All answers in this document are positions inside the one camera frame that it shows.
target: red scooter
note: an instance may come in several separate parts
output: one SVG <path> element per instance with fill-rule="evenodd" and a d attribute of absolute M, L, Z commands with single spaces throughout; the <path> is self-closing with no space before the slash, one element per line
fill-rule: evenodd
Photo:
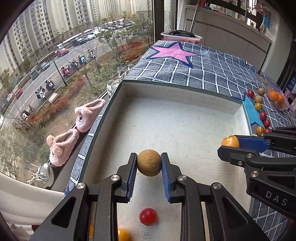
<path fill-rule="evenodd" d="M 71 75 L 70 68 L 69 67 L 66 67 L 66 68 L 62 67 L 62 74 L 64 77 L 70 76 Z"/>

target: slipper ear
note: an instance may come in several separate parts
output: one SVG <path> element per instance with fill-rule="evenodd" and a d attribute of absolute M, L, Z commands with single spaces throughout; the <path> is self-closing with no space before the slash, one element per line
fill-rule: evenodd
<path fill-rule="evenodd" d="M 82 107 L 81 108 L 81 114 L 84 116 L 84 117 L 89 117 L 92 115 L 92 111 L 87 108 L 87 107 Z"/>
<path fill-rule="evenodd" d="M 46 138 L 46 142 L 49 146 L 52 146 L 54 144 L 54 136 L 52 135 L 49 135 L 47 138 Z"/>

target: pink star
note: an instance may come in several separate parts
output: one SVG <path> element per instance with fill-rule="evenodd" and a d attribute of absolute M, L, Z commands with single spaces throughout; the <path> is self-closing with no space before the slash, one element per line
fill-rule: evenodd
<path fill-rule="evenodd" d="M 198 56 L 195 54 L 182 49 L 182 45 L 179 42 L 173 43 L 168 47 L 152 46 L 157 52 L 151 55 L 149 58 L 165 58 L 172 57 L 176 60 L 182 61 L 185 65 L 192 67 L 192 63 L 189 60 L 190 56 Z"/>

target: red cherry tomato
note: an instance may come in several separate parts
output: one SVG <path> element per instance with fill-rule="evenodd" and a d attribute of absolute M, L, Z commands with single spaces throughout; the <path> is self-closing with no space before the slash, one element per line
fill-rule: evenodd
<path fill-rule="evenodd" d="M 153 225 L 157 220 L 157 213 L 152 208 L 145 208 L 140 212 L 140 222 L 146 226 Z"/>
<path fill-rule="evenodd" d="M 259 114 L 260 120 L 265 121 L 267 118 L 267 115 L 264 111 L 261 111 Z"/>
<path fill-rule="evenodd" d="M 270 127 L 270 121 L 269 120 L 263 121 L 263 124 L 264 124 L 265 128 Z"/>
<path fill-rule="evenodd" d="M 247 92 L 247 94 L 248 94 L 248 96 L 251 98 L 251 99 L 253 99 L 254 98 L 254 91 L 253 90 L 248 90 L 248 92 Z"/>

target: shoelace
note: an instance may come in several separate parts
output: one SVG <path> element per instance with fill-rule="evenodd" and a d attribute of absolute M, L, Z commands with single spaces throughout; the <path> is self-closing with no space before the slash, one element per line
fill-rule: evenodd
<path fill-rule="evenodd" d="M 32 173 L 31 179 L 27 181 L 27 184 L 32 185 L 36 181 L 43 181 L 42 178 L 46 178 L 46 176 L 43 174 L 44 172 L 40 173 L 42 171 L 41 166 L 38 167 L 38 171 L 36 173 Z"/>

